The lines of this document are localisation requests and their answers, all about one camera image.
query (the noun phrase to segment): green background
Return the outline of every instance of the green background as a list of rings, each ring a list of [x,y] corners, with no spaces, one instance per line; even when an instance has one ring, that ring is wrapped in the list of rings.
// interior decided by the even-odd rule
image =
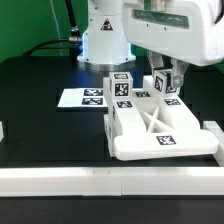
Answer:
[[[67,38],[70,36],[70,25],[65,2],[54,0],[53,3],[61,36]],[[72,4],[82,33],[88,24],[87,0],[72,0]],[[0,63],[6,58],[22,55],[39,43],[57,38],[50,0],[0,1]],[[133,53],[142,56],[146,51],[133,47]],[[60,55],[60,52],[41,50],[34,55]],[[63,51],[63,55],[68,55],[67,50]],[[217,67],[224,71],[224,63]]]

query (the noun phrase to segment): black tabletop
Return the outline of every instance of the black tabletop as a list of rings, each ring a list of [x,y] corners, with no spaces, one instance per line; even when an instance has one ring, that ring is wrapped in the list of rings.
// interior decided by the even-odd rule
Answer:
[[[130,68],[134,87],[151,69]],[[0,167],[218,166],[213,156],[121,162],[110,158],[106,110],[58,110],[65,88],[101,88],[108,72],[78,68],[68,57],[16,57],[0,65]],[[191,66],[181,97],[199,120],[224,121],[224,75]],[[223,198],[198,196],[1,198],[0,223],[223,223]]]
[[[128,69],[134,88],[151,74],[146,58]],[[69,57],[16,57],[0,65],[0,167],[217,166],[213,156],[121,162],[109,156],[105,108],[57,108],[66,88],[102,88],[108,72],[79,68]],[[191,66],[181,97],[200,120],[224,120],[224,75]]]

